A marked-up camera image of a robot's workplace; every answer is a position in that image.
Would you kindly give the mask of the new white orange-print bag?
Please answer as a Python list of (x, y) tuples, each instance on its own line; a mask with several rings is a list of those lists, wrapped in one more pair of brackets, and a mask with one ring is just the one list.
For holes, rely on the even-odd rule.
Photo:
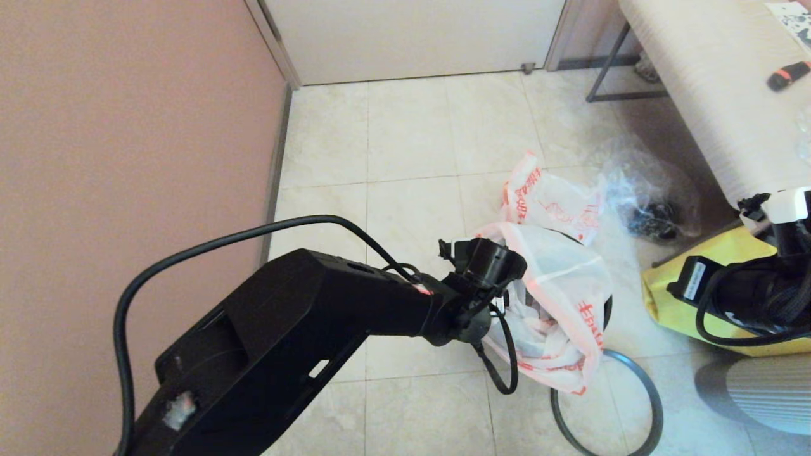
[(604, 350), (605, 305), (613, 282), (599, 253), (563, 233), (536, 225), (496, 222), (487, 238), (523, 257), (527, 268), (499, 301), (484, 342), (509, 361), (509, 329), (521, 374), (567, 395), (584, 395)]

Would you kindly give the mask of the used white red-drawstring trash bag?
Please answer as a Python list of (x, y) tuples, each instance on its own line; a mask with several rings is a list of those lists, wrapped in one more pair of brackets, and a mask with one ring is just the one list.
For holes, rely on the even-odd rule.
[(499, 217), (559, 231), (588, 246), (599, 233), (603, 208), (600, 187), (574, 184), (547, 172), (537, 154), (526, 152), (504, 184)]

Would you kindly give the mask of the yellow fabric tote bag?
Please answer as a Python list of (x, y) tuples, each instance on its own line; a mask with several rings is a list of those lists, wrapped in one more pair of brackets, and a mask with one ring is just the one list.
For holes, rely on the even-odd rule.
[[(775, 345), (754, 347), (724, 346), (706, 341), (700, 336), (695, 327), (695, 316), (697, 314), (695, 306), (681, 302), (666, 290), (667, 285), (675, 282), (680, 276), (688, 256), (704, 256), (714, 262), (721, 263), (721, 265), (727, 265), (732, 262), (745, 262), (745, 260), (752, 260), (753, 258), (772, 256), (776, 252), (774, 246), (756, 239), (744, 226), (710, 237), (678, 254), (668, 262), (646, 269), (641, 274), (643, 300), (647, 312), (657, 324), (664, 328), (675, 330), (675, 332), (702, 343), (732, 350), (742, 355), (763, 357), (811, 354), (811, 338), (800, 338), (794, 341), (783, 341), (783, 343)], [(705, 322), (706, 328), (713, 335), (728, 338), (753, 337), (754, 335), (734, 326), (734, 324), (724, 322), (715, 315), (706, 315)]]

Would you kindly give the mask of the black round trash bin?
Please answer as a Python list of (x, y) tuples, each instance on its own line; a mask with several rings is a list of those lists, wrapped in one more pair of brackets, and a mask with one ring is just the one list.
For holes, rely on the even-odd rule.
[[(583, 243), (580, 242), (579, 240), (575, 239), (575, 237), (571, 237), (568, 234), (565, 234), (564, 232), (561, 232), (561, 231), (557, 231), (557, 230), (553, 230), (553, 231), (562, 234), (562, 236), (566, 237), (567, 239), (569, 239), (569, 240), (571, 240), (573, 242), (576, 242), (576, 244), (583, 245)], [(609, 321), (611, 320), (612, 306), (613, 306), (612, 298), (613, 298), (613, 296), (609, 295), (608, 299), (604, 303), (604, 307), (603, 307), (603, 310), (604, 310), (603, 330), (608, 328)]]

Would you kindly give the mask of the clear plastic bag dark contents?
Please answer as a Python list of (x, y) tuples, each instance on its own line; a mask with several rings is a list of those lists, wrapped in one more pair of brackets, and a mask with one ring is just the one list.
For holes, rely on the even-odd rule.
[(693, 180), (651, 154), (637, 136), (608, 139), (593, 159), (606, 202), (631, 236), (659, 244), (700, 236), (700, 194)]

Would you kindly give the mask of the grey ribbed round object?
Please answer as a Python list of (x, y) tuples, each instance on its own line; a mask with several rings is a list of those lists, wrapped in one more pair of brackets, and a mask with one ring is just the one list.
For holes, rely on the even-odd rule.
[(698, 369), (693, 381), (722, 417), (811, 436), (811, 354), (719, 360)]

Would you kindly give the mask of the crumpled clear plastic wrap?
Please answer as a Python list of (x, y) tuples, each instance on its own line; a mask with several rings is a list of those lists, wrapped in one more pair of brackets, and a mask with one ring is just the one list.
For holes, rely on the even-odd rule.
[(795, 121), (798, 132), (796, 155), (811, 167), (811, 104), (797, 113)]

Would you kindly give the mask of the black orange marker pen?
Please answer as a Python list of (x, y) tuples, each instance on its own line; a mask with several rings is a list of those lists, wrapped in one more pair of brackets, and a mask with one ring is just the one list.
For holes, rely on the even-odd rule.
[(808, 74), (811, 74), (811, 61), (799, 61), (773, 72), (767, 79), (767, 87), (773, 92), (782, 92)]

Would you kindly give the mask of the black-white printed paper sheet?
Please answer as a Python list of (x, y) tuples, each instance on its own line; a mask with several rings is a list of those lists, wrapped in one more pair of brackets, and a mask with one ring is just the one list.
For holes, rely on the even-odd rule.
[(811, 56), (811, 11), (799, 1), (767, 2), (764, 6), (800, 49)]

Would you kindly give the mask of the white door panel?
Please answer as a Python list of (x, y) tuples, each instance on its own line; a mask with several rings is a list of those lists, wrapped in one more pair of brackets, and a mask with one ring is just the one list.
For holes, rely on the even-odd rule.
[(544, 66), (566, 0), (263, 0), (305, 86)]

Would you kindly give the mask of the black metal table frame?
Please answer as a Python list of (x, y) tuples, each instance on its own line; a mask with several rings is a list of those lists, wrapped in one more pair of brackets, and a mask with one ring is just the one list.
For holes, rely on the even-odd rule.
[(613, 67), (614, 61), (616, 61), (621, 46), (625, 43), (626, 38), (631, 31), (631, 26), (628, 21), (623, 24), (623, 27), (620, 30), (620, 34), (618, 38), (615, 40), (614, 45), (611, 48), (608, 57), (606, 58), (605, 62), (603, 63), (602, 68), (600, 69), (599, 74), (597, 75), (596, 81), (592, 85), (590, 92), (585, 97), (585, 101), (588, 103), (594, 102), (612, 102), (612, 101), (635, 101), (635, 100), (651, 100), (657, 98), (665, 98), (669, 96), (669, 93), (666, 90), (658, 90), (658, 91), (643, 91), (643, 92), (624, 92), (624, 93), (612, 93), (612, 94), (600, 94), (600, 87), (605, 81), (606, 75), (608, 74), (611, 67)]

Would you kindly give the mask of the grey door frame strip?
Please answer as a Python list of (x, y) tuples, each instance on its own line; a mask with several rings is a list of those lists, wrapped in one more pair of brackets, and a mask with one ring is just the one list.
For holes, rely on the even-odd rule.
[(295, 66), (293, 66), (293, 62), (282, 41), (282, 35), (274, 22), (274, 18), (265, 0), (243, 0), (243, 2), (246, 4), (249, 12), (251, 12), (253, 20), (260, 30), (260, 34), (276, 66), (278, 66), (282, 77), (293, 91), (301, 89), (301, 78), (298, 72), (296, 72)]
[(544, 63), (544, 70), (555, 72), (559, 69), (560, 61), (564, 58), (568, 43), (570, 43), (573, 30), (582, 6), (582, 0), (565, 0), (564, 8), (558, 20), (555, 35), (553, 35), (549, 52)]

